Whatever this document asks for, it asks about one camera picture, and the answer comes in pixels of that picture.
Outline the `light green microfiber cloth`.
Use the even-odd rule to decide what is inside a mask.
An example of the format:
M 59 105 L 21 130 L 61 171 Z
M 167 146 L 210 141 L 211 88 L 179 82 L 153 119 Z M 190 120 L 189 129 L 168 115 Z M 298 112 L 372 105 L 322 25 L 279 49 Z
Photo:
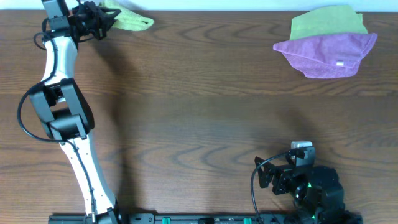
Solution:
M 99 5 L 107 9 L 119 9 L 121 11 L 116 16 L 116 22 L 112 25 L 112 28 L 139 32 L 147 30 L 154 25 L 155 21 L 153 19 L 136 14 L 115 0 L 103 0 Z

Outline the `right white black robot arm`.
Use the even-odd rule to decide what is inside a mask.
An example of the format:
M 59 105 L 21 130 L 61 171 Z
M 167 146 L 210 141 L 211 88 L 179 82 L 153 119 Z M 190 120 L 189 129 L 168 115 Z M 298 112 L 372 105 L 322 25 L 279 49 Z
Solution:
M 344 190 L 335 169 L 315 166 L 314 156 L 305 158 L 286 155 L 288 164 L 275 166 L 272 159 L 256 157 L 260 187 L 272 184 L 276 195 L 291 194 L 297 209 L 284 217 L 284 223 L 360 224 L 361 215 L 345 209 Z

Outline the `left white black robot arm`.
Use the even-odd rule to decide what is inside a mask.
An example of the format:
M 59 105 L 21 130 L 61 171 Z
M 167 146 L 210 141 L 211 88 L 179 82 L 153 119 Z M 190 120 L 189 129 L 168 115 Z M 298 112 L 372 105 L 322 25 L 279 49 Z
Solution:
M 85 202 L 85 214 L 53 215 L 49 223 L 122 223 L 116 196 L 107 184 L 96 155 L 92 110 L 74 79 L 78 45 L 101 40 L 115 23 L 120 9 L 78 3 L 69 10 L 65 1 L 43 1 L 47 18 L 38 33 L 47 53 L 43 78 L 23 95 L 30 99 L 47 135 L 59 144 L 75 173 Z

